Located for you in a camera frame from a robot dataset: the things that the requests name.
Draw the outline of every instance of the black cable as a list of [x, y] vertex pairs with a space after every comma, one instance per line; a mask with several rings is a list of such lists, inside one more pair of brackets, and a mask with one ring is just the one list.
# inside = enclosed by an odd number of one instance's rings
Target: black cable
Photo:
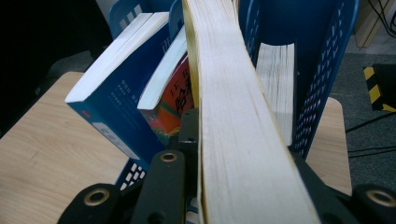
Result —
[[368, 147], [368, 148], [364, 148], [364, 149], [351, 150], [351, 151], [348, 151], [348, 152], [361, 152], [361, 151], [380, 150], [380, 149], [390, 149], [390, 148], [396, 148], [396, 146], [391, 146], [391, 147]]
[[367, 154], [358, 155], [358, 156], [349, 156], [349, 158], [350, 158], [350, 159], [354, 159], [354, 158], [358, 158], [358, 157], [374, 156], [374, 155], [384, 154], [384, 153], [388, 153], [388, 152], [392, 152], [392, 151], [396, 151], [396, 148], [394, 148], [393, 150], [388, 150], [388, 151], [380, 151], [380, 152], [375, 152], [375, 153], [367, 153]]
[[352, 128], [350, 128], [350, 129], [346, 129], [346, 133], [352, 132], [352, 131], [357, 130], [357, 129], [363, 127], [363, 126], [366, 126], [367, 124], [373, 123], [373, 122], [375, 122], [375, 121], [378, 121], [378, 120], [380, 120], [380, 119], [384, 119], [384, 118], [386, 118], [386, 117], [389, 117], [389, 116], [392, 116], [392, 115], [395, 115], [395, 114], [396, 114], [396, 112], [390, 112], [390, 113], [388, 113], [388, 114], [386, 114], [386, 115], [383, 115], [383, 116], [380, 116], [380, 117], [378, 117], [378, 118], [370, 119], [370, 120], [368, 120], [368, 121], [366, 121], [366, 122], [364, 122], [364, 123], [362, 123], [362, 124], [359, 124], [359, 125], [357, 125], [357, 126], [355, 126], [355, 127], [352, 127]]
[[[385, 16], [384, 8], [383, 8], [383, 6], [382, 6], [381, 0], [378, 0], [379, 5], [380, 5], [380, 8], [381, 8], [381, 13], [379, 13], [379, 12], [375, 9], [375, 7], [374, 7], [373, 3], [371, 2], [371, 0], [368, 0], [368, 2], [369, 2], [369, 4], [370, 4], [370, 6], [372, 7], [373, 11], [375, 12], [375, 14], [376, 14], [376, 15], [378, 16], [378, 18], [381, 20], [382, 24], [384, 25], [385, 31], [388, 33], [388, 35], [390, 35], [390, 36], [393, 37], [393, 38], [396, 38], [396, 31], [394, 31], [393, 28], [392, 28], [391, 26], [389, 27], [389, 25], [388, 25], [387, 18], [386, 18], [386, 16]], [[396, 16], [396, 11], [394, 12], [393, 17], [392, 17], [393, 22], [394, 22], [394, 17], [395, 17], [395, 16]]]

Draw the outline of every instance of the blue book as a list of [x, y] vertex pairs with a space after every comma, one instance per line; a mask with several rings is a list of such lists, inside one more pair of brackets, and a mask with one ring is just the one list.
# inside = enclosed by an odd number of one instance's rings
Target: blue book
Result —
[[164, 146], [136, 106], [170, 46], [169, 13], [140, 13], [108, 46], [65, 102], [144, 170]]

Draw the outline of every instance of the table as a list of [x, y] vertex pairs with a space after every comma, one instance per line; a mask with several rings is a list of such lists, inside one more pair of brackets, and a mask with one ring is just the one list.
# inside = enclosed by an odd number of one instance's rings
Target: table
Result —
[[[0, 139], [0, 223], [56, 223], [81, 190], [114, 184], [128, 161], [64, 102], [81, 76], [61, 76]], [[307, 162], [327, 185], [350, 194], [342, 107], [332, 98]]]

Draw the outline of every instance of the gray carpet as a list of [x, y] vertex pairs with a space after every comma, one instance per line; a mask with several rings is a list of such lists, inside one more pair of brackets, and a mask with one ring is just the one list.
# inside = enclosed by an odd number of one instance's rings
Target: gray carpet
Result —
[[396, 115], [347, 131], [390, 113], [371, 107], [363, 67], [374, 63], [396, 64], [396, 56], [345, 54], [331, 97], [343, 106], [352, 187], [377, 184], [396, 191]]

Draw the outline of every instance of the book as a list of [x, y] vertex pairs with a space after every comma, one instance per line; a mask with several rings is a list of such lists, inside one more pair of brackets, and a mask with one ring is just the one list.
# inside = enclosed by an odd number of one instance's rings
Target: book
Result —
[[256, 72], [286, 146], [295, 130], [295, 47], [260, 44]]
[[262, 92], [233, 2], [183, 0], [183, 12], [191, 80], [198, 81], [200, 222], [319, 223]]
[[177, 135], [181, 116], [194, 108], [184, 27], [144, 89], [137, 109], [164, 146]]
[[170, 45], [168, 12], [140, 13], [89, 67], [65, 102], [147, 170], [164, 147], [136, 106]]

